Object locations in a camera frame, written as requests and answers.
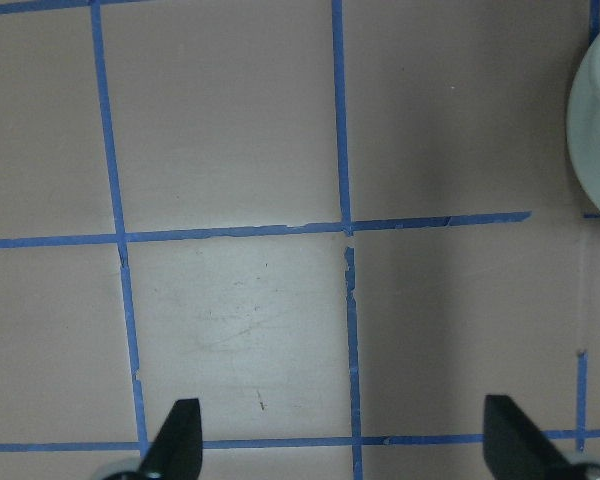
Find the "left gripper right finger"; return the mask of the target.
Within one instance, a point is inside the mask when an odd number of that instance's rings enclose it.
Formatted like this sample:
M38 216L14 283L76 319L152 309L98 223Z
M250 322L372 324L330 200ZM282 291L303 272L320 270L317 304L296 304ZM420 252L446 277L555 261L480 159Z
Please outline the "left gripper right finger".
M489 394L483 458L494 479L573 479L572 464L507 395Z

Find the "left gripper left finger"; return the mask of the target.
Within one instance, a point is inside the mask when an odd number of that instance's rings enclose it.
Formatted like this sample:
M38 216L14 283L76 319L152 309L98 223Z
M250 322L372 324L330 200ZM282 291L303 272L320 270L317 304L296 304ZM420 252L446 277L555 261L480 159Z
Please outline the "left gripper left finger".
M202 463L200 402L177 400L137 472L141 479L195 480Z

